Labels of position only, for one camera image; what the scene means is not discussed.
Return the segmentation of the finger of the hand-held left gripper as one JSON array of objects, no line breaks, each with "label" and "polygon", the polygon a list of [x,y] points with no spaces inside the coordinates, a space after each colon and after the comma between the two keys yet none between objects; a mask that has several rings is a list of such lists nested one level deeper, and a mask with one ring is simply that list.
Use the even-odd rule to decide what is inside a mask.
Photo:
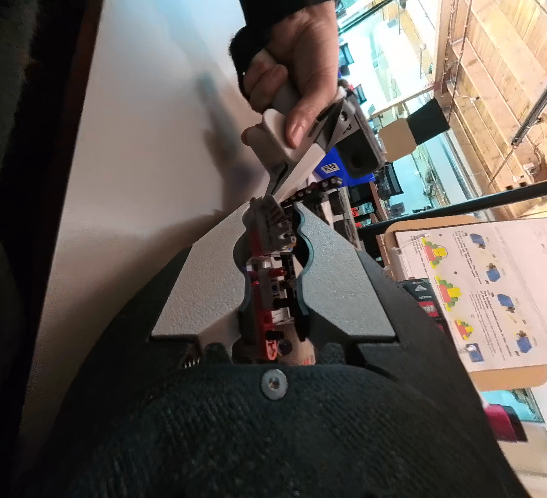
[{"label": "finger of the hand-held left gripper", "polygon": [[270,194],[274,200],[281,203],[301,189],[325,155],[323,148],[313,143],[297,164],[289,166],[273,188]]},{"label": "finger of the hand-held left gripper", "polygon": [[269,169],[269,195],[275,195],[279,185],[283,183],[284,176],[288,171],[286,162],[279,162]]}]

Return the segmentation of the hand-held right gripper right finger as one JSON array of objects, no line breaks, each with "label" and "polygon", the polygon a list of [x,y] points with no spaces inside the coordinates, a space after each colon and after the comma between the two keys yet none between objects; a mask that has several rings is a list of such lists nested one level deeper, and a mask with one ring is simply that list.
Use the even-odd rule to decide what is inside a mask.
[{"label": "hand-held right gripper right finger", "polygon": [[393,342],[390,323],[362,256],[301,202],[293,205],[301,266],[297,304],[311,342]]}]

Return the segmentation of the grey desk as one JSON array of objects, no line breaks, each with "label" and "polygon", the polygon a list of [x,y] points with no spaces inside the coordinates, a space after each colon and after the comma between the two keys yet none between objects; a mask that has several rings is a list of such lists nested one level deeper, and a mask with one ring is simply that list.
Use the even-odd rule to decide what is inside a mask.
[{"label": "grey desk", "polygon": [[230,39],[238,0],[104,0],[20,429],[30,468],[112,318],[265,187]]}]

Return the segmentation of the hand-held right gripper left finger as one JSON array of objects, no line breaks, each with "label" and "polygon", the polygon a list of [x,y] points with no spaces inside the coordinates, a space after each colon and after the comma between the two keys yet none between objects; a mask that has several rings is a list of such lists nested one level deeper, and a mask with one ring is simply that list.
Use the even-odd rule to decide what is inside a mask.
[{"label": "hand-held right gripper left finger", "polygon": [[234,249],[249,207],[245,202],[193,244],[152,330],[154,339],[189,339],[199,346],[238,341],[245,281]]}]

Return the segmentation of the toy brick vehicle model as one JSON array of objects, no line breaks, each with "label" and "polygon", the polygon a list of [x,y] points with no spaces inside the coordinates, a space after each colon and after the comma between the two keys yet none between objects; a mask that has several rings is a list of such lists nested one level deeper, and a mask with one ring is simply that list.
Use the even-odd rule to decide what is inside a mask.
[{"label": "toy brick vehicle model", "polygon": [[316,364],[316,350],[305,336],[297,304],[297,277],[302,268],[294,255],[293,205],[301,202],[334,230],[336,216],[328,194],[339,190],[341,183],[338,177],[311,182],[281,203],[271,195],[251,200],[243,217],[247,261],[242,269],[249,289],[238,310],[241,337],[234,357],[239,362]]}]

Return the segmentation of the person's left hand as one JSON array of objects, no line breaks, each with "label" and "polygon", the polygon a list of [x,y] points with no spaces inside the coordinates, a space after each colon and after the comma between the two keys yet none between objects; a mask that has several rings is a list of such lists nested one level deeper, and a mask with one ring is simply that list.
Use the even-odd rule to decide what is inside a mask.
[{"label": "person's left hand", "polygon": [[276,64],[253,59],[243,75],[242,93],[262,113],[287,80],[300,93],[288,114],[285,138],[297,148],[338,88],[338,23],[335,1],[303,8],[275,24],[266,46]]}]

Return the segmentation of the dark toy box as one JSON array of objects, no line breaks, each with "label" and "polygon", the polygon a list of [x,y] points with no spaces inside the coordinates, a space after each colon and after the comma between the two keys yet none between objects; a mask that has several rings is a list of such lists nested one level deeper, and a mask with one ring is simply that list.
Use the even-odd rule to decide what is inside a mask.
[{"label": "dark toy box", "polygon": [[435,324],[454,342],[450,327],[428,279],[400,281],[399,284],[415,299]]}]

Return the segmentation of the black square panel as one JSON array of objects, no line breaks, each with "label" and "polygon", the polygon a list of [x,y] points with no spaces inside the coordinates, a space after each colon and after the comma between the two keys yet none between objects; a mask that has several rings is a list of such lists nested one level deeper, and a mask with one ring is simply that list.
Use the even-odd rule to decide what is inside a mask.
[{"label": "black square panel", "polygon": [[450,125],[436,98],[407,117],[407,124],[417,146],[447,132]]}]

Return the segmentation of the tan rounded panel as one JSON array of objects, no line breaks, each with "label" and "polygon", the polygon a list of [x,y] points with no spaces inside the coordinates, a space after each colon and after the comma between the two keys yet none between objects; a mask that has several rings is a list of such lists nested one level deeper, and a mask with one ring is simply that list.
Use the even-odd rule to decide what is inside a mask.
[{"label": "tan rounded panel", "polygon": [[399,118],[378,132],[385,149],[386,161],[390,164],[412,154],[417,143],[406,118]]}]

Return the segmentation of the blue bin with printed tag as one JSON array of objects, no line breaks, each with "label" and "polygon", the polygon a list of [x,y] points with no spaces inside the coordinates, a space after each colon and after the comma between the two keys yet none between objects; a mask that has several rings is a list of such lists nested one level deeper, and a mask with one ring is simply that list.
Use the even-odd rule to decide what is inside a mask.
[{"label": "blue bin with printed tag", "polygon": [[342,180],[341,186],[348,188],[367,182],[375,182],[375,176],[373,173],[362,175],[359,178],[351,177],[335,148],[325,155],[318,166],[314,169],[314,172],[320,177],[321,180],[328,180],[332,177],[338,177]]}]

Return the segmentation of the instruction sheet on board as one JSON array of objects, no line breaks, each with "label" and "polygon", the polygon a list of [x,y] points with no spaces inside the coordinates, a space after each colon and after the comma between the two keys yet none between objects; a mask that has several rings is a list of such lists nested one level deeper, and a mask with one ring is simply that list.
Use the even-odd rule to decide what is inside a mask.
[{"label": "instruction sheet on board", "polygon": [[546,384],[546,218],[401,221],[383,242],[395,279],[429,280],[479,390]]}]

